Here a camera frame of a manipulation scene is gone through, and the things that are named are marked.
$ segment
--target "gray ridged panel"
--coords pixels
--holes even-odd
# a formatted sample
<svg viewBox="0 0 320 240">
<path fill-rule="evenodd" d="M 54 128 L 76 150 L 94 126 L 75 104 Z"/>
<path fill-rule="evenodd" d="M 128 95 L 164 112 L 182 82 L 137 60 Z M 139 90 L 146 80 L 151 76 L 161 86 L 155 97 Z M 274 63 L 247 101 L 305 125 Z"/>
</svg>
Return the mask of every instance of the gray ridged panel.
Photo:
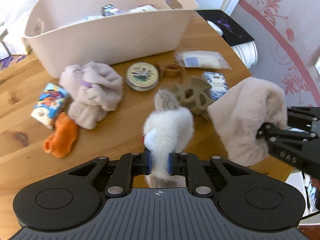
<svg viewBox="0 0 320 240">
<path fill-rule="evenodd" d="M 23 228 L 12 240 L 305 240 L 295 228 L 257 233 L 225 219 L 210 199 L 186 188 L 134 188 L 129 196 L 108 200 L 91 221 L 64 232 Z"/>
</svg>

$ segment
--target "wooden table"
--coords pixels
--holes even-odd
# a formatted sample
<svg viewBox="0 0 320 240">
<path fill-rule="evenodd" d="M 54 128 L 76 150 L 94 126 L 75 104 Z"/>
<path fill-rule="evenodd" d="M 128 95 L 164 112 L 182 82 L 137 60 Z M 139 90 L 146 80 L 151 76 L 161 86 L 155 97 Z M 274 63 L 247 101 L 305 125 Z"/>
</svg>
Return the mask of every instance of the wooden table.
<svg viewBox="0 0 320 240">
<path fill-rule="evenodd" d="M 220 52 L 233 70 L 221 70 L 228 87 L 236 85 L 251 74 L 228 44 L 201 17 L 194 17 L 181 40 L 179 50 L 209 50 Z M 127 68 L 135 62 L 172 63 L 173 53 L 164 53 L 115 65 L 125 77 Z M 188 75 L 200 76 L 203 70 L 187 69 Z M 177 81 L 164 78 L 158 85 L 167 86 Z M 12 210 L 12 200 L 26 185 L 47 178 L 101 155 L 111 160 L 122 154 L 141 151 L 142 126 L 154 110 L 156 89 L 140 93 L 124 85 L 124 97 L 114 112 L 98 123 L 93 130 L 81 129 L 73 151 L 63 159 L 46 154 L 44 139 L 52 130 L 30 117 L 30 113 L 48 82 L 57 83 L 49 76 L 34 54 L 4 70 L 0 74 L 0 238 L 8 239 L 20 229 Z M 186 149 L 209 159 L 212 155 L 227 157 L 212 123 L 195 116 L 195 134 Z M 253 167 L 255 170 L 285 180 L 291 168 L 268 157 Z M 143 177 L 136 177 L 134 186 L 144 187 Z"/>
</svg>

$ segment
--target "colorful tissue pack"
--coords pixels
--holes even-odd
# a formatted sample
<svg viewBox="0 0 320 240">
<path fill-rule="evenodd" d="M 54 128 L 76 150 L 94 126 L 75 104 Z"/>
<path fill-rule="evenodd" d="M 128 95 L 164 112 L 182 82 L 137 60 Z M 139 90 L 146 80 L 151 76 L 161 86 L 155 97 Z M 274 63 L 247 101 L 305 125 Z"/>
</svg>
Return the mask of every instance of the colorful tissue pack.
<svg viewBox="0 0 320 240">
<path fill-rule="evenodd" d="M 65 106 L 68 96 L 69 93 L 63 88 L 48 83 L 41 93 L 31 116 L 52 129 L 56 118 Z"/>
<path fill-rule="evenodd" d="M 226 79 L 221 73 L 205 71 L 202 74 L 202 79 L 211 85 L 207 94 L 213 100 L 218 100 L 228 91 Z"/>
</svg>

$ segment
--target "orange plush toy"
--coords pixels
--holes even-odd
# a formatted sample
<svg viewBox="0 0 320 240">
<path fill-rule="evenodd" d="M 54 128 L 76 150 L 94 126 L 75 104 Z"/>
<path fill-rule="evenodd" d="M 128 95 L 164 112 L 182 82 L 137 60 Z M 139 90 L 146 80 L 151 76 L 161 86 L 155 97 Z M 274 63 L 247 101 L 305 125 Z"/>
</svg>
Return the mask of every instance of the orange plush toy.
<svg viewBox="0 0 320 240">
<path fill-rule="evenodd" d="M 55 128 L 55 133 L 44 141 L 43 149 L 57 158 L 62 158 L 71 151 L 78 137 L 78 125 L 62 112 L 55 122 Z"/>
</svg>

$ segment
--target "beige plastic bin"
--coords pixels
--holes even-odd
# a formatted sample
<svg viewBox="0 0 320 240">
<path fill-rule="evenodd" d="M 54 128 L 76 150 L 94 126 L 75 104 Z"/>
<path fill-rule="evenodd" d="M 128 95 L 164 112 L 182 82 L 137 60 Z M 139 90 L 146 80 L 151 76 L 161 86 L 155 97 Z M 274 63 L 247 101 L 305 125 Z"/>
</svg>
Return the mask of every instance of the beige plastic bin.
<svg viewBox="0 0 320 240">
<path fill-rule="evenodd" d="M 177 1 L 182 9 L 170 9 L 166 0 L 39 0 L 30 14 L 25 38 L 55 78 L 68 65 L 89 61 L 112 65 L 171 51 L 198 6 L 194 0 Z M 124 12 L 145 4 L 159 10 L 81 22 L 86 16 L 100 15 L 106 4 Z M 35 34 L 38 19 L 44 28 L 40 35 Z"/>
</svg>

